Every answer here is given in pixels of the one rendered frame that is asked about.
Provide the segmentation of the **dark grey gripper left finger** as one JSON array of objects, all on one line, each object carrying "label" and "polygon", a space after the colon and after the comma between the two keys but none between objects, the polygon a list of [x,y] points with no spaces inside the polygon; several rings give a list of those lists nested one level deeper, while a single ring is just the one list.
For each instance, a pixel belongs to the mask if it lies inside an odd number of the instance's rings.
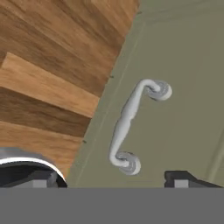
[{"label": "dark grey gripper left finger", "polygon": [[58,174],[55,171],[35,171],[22,178],[3,178],[1,187],[48,188],[55,187]]}]

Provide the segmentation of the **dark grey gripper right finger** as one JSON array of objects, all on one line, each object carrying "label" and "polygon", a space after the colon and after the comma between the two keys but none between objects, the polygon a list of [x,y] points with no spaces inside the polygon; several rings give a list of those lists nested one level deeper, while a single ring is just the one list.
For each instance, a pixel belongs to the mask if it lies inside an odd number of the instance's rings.
[{"label": "dark grey gripper right finger", "polygon": [[189,171],[165,171],[164,186],[166,188],[220,188],[219,185],[194,177]]}]

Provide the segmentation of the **olive green drawer front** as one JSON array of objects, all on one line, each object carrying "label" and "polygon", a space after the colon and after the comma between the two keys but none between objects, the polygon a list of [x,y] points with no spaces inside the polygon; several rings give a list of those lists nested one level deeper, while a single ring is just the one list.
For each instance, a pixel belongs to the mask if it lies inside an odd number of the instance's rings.
[{"label": "olive green drawer front", "polygon": [[[109,162],[112,133],[134,86],[166,81],[166,101],[141,98],[122,151],[142,168]],[[71,187],[160,187],[168,170],[224,186],[224,0],[142,0],[69,172]]]}]

